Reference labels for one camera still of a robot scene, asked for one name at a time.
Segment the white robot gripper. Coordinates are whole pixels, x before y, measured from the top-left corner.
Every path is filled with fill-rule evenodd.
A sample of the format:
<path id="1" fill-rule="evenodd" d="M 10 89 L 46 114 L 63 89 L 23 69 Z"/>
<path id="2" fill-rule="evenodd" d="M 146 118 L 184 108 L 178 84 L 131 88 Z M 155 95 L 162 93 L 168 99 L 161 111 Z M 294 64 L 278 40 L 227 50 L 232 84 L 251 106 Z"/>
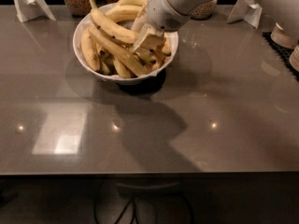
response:
<path id="1" fill-rule="evenodd" d="M 131 27 L 132 31 L 137 32 L 132 52 L 155 49 L 162 45 L 166 40 L 163 31 L 178 31 L 200 5 L 210 1 L 212 0 L 148 0 L 147 6 L 142 7 Z"/>

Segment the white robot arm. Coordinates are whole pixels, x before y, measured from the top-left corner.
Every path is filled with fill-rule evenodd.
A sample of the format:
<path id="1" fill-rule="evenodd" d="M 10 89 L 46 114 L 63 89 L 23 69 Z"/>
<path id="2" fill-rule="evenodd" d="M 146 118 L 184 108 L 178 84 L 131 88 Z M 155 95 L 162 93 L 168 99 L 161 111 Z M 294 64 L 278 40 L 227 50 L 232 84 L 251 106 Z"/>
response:
<path id="1" fill-rule="evenodd" d="M 209 1 L 212 0 L 148 0 L 134 27 L 140 30 L 148 23 L 161 31 L 176 32 L 191 19 L 198 6 Z M 278 23 L 290 38 L 299 39 L 299 0 L 237 0 L 227 21 L 244 20 L 256 25 L 262 13 Z"/>

